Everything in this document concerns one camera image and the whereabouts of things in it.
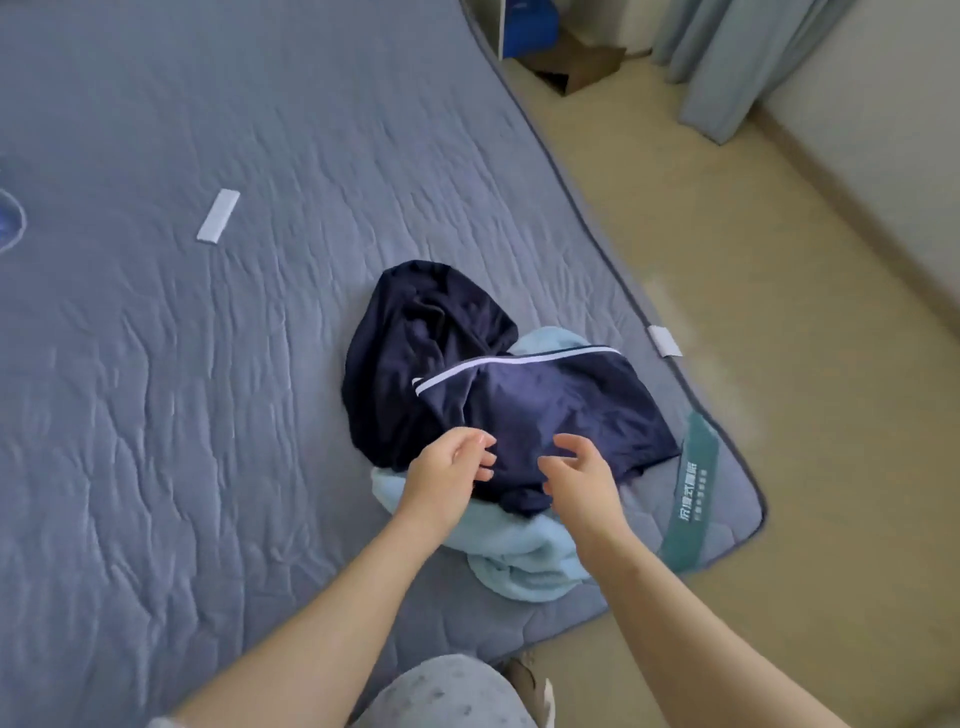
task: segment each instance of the person's left hand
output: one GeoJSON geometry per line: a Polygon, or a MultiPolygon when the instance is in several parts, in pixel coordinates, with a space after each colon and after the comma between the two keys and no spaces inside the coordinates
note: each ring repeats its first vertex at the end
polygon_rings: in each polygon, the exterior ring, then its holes
{"type": "Polygon", "coordinates": [[[410,464],[394,518],[412,519],[439,546],[460,521],[474,480],[490,480],[496,438],[482,429],[454,427],[425,447],[410,464]]]}

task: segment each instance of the curtain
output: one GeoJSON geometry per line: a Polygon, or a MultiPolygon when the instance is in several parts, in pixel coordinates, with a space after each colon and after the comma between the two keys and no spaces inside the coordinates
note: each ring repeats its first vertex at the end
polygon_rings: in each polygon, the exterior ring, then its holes
{"type": "Polygon", "coordinates": [[[689,82],[682,124],[718,144],[754,101],[800,65],[853,0],[672,0],[653,61],[671,84],[689,82]]]}

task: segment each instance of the mattress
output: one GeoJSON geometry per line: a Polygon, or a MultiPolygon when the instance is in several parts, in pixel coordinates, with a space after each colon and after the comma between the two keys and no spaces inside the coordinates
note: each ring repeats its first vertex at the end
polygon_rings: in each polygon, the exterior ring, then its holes
{"type": "MultiPolygon", "coordinates": [[[[448,263],[521,333],[619,349],[678,441],[704,409],[456,0],[3,3],[0,68],[0,186],[30,217],[0,256],[3,725],[170,710],[382,528],[339,385],[387,267],[448,263]]],[[[764,518],[720,432],[701,566],[764,518]]],[[[652,548],[677,468],[623,488],[652,548]]],[[[592,584],[510,601],[443,548],[361,705],[605,609],[592,584]]]]}

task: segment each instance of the green mattress label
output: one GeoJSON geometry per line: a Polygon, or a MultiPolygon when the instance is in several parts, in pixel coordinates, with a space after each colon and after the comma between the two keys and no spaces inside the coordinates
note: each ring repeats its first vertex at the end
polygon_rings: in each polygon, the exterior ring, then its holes
{"type": "Polygon", "coordinates": [[[673,513],[660,545],[660,559],[674,572],[691,570],[700,559],[719,451],[717,433],[699,412],[692,412],[677,473],[673,513]]]}

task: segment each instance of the beige tile floor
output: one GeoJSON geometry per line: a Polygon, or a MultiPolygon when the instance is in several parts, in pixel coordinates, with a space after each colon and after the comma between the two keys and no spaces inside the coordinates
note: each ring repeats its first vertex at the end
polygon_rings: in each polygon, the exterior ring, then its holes
{"type": "MultiPolygon", "coordinates": [[[[960,344],[757,129],[716,147],[677,125],[647,61],[565,99],[507,73],[769,499],[693,590],[853,725],[952,703],[960,344]]],[[[663,724],[609,616],[534,659],[560,728],[663,724]]]]}

